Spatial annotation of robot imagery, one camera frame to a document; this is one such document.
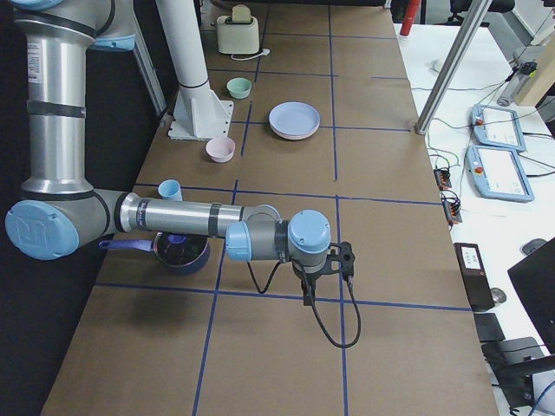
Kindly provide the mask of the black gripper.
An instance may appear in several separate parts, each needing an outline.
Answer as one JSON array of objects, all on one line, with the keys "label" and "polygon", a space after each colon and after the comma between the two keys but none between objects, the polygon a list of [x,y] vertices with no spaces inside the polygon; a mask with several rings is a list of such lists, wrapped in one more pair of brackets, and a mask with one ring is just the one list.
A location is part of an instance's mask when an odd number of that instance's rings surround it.
[{"label": "black gripper", "polygon": [[313,306],[315,301],[316,280],[324,274],[325,267],[303,266],[299,262],[292,263],[292,270],[299,279],[303,291],[303,305]]}]

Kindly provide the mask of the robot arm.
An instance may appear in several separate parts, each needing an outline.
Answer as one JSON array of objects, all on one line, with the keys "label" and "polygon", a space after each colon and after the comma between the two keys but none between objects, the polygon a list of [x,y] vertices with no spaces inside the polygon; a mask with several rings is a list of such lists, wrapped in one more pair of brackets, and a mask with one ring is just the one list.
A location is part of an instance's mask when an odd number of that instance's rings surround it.
[{"label": "robot arm", "polygon": [[85,178],[86,52],[135,45],[129,1],[15,1],[27,38],[30,176],[7,212],[10,241],[24,254],[55,260],[116,232],[163,231],[225,240],[229,258],[290,263],[306,304],[332,273],[330,224],[319,211],[283,219],[269,205],[177,202],[94,188]]}]

